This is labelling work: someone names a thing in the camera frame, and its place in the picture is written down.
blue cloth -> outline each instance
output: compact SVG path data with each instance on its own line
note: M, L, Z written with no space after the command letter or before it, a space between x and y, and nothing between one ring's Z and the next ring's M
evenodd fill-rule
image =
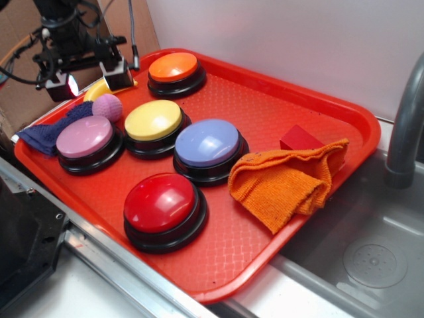
M52 125L41 124L27 127L17 132L17 135L39 152L49 156L55 156L57 155L56 140L58 139L59 134L74 121L87 116L92 116L92 106L92 101L85 101L68 111L66 116L60 119L57 123Z

red block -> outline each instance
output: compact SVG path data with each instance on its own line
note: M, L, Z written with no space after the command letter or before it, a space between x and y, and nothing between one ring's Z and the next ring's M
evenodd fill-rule
M309 134L299 125L294 125L281 139L280 148L283 150L317 149L324 144Z

sink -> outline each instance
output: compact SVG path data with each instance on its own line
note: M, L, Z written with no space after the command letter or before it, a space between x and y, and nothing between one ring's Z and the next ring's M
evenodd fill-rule
M280 255L304 269L297 276L332 289L325 294L343 299L342 307L354 303L355 316L422 317L424 165L417 163L410 188L391 189L385 159L381 150L371 155Z

cardboard box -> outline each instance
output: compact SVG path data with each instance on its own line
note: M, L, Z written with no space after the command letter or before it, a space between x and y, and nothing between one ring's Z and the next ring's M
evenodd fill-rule
M106 6L109 0L91 0L97 6ZM136 43L140 56L159 49L156 34L148 7L145 1L132 2ZM40 13L32 0L10 0L9 4L0 12L0 59L2 59L12 47L30 32L41 25ZM131 28L127 1L115 1L105 15L105 24L101 28L102 35L112 32L114 35L125 36L127 44L120 45L119 50L126 59L132 62ZM38 74L38 67L32 61L32 56L41 51L39 45L15 60L14 74L34 80ZM92 68L73 73L80 88L102 76L100 68ZM7 152L13 152L10 138L19 130L31 124L37 118L43 116L49 110L57 106L51 100L45 89L35 90L35 85L27 85L9 79L0 88L0 147Z

plastic tray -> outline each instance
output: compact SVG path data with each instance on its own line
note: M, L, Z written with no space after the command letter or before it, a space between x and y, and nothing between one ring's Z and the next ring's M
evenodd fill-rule
M149 65L171 52L160 50L142 58L134 74L138 85L117 96L124 118L139 105L154 100L147 88ZM345 165L333 180L335 191L376 149L380 126L366 109L284 81L263 76L191 52L207 71L207 83L197 93L175 100L193 122L219 118L237 127L250 151L279 149L280 138L298 124L323 143L350 140ZM83 96L69 101L37 124L54 123ZM210 210L205 230L189 246L162 255L135 250L123 230L123 205L128 192L142 179L174 172L172 157L139 160L127 151L112 166L91 176L71 176L49 158L19 140L16 157L66 205L108 234L149 266L201 303L221 301L242 287L302 227L308 217L295 215L276 235L230 195L227 185L203 187Z

